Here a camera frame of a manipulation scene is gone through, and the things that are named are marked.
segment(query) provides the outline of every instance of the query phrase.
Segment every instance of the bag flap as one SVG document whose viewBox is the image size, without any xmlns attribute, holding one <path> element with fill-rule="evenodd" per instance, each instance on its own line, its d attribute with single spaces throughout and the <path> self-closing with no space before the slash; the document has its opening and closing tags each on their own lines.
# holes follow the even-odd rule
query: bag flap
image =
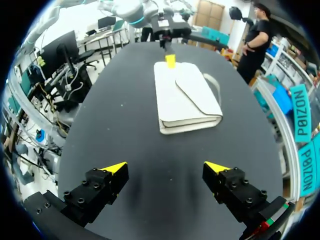
<svg viewBox="0 0 320 240">
<path fill-rule="evenodd" d="M 179 74 L 175 78 L 175 83 L 190 101 L 206 115 L 222 116 L 216 97 L 198 67 L 183 62 L 177 66 L 177 70 Z"/>
</svg>

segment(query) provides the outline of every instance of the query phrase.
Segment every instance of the blue box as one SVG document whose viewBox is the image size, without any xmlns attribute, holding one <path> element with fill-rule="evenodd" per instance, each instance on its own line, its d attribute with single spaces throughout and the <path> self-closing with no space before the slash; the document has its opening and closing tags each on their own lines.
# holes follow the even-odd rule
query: blue box
<svg viewBox="0 0 320 240">
<path fill-rule="evenodd" d="M 204 26 L 202 28 L 201 35 L 206 37 L 207 39 L 213 40 L 213 41 L 219 41 L 219 43 L 222 43 L 224 45 L 228 45 L 230 36 L 226 35 L 222 32 L 219 32 L 218 30 L 212 29 L 210 27 Z"/>
<path fill-rule="evenodd" d="M 279 47 L 276 46 L 276 45 L 274 45 L 274 44 L 272 44 L 272 46 L 269 47 L 269 48 L 266 50 L 266 52 L 267 52 L 268 54 L 270 54 L 272 57 L 275 57 L 276 54 L 277 54 L 277 52 L 278 52 L 278 50 L 279 50 Z"/>
</svg>

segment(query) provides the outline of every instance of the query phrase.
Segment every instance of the teal sign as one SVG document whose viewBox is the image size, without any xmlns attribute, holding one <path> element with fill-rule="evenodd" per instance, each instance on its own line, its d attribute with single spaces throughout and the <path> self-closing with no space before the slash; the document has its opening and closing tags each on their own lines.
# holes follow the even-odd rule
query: teal sign
<svg viewBox="0 0 320 240">
<path fill-rule="evenodd" d="M 290 88 L 294 111 L 294 139 L 296 143 L 309 143 L 311 140 L 311 112 L 306 86 Z"/>
<path fill-rule="evenodd" d="M 298 151 L 301 175 L 300 197 L 320 187 L 320 134 Z"/>
</svg>

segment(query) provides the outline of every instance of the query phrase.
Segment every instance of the computer monitor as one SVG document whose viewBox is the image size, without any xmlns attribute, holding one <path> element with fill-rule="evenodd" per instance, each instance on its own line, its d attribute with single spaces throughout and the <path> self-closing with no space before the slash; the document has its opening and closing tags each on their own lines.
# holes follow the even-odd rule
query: computer monitor
<svg viewBox="0 0 320 240">
<path fill-rule="evenodd" d="M 93 30 L 87 31 L 86 34 L 87 34 L 88 36 L 91 36 L 91 35 L 95 34 L 96 32 L 97 32 L 97 31 L 93 29 Z"/>
<path fill-rule="evenodd" d="M 75 31 L 70 31 L 42 48 L 40 56 L 45 62 L 42 67 L 46 79 L 57 71 L 64 63 L 75 61 L 79 58 L 79 49 Z"/>
<path fill-rule="evenodd" d="M 116 23 L 116 18 L 114 16 L 107 16 L 98 19 L 98 28 L 102 29 L 108 26 L 112 26 Z"/>
</svg>

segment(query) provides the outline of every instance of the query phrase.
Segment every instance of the yellow block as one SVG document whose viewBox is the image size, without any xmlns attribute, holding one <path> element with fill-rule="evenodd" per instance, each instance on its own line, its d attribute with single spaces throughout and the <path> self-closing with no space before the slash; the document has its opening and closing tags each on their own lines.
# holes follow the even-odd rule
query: yellow block
<svg viewBox="0 0 320 240">
<path fill-rule="evenodd" d="M 164 58 L 165 58 L 165 61 L 168 65 L 168 68 L 174 69 L 176 67 L 176 55 L 175 54 L 166 55 Z"/>
<path fill-rule="evenodd" d="M 216 173 L 219 173 L 219 172 L 221 172 L 223 170 L 230 170 L 230 168 L 228 168 L 226 166 L 221 166 L 221 165 L 218 165 L 218 164 L 214 164 L 214 163 L 209 162 L 209 161 L 205 161 L 204 163 L 207 164 Z"/>
<path fill-rule="evenodd" d="M 122 168 L 125 164 L 128 164 L 126 161 L 118 163 L 116 165 L 108 166 L 105 168 L 101 168 L 100 170 L 107 170 L 108 172 L 111 172 L 112 175 L 115 174 L 120 168 Z"/>
</svg>

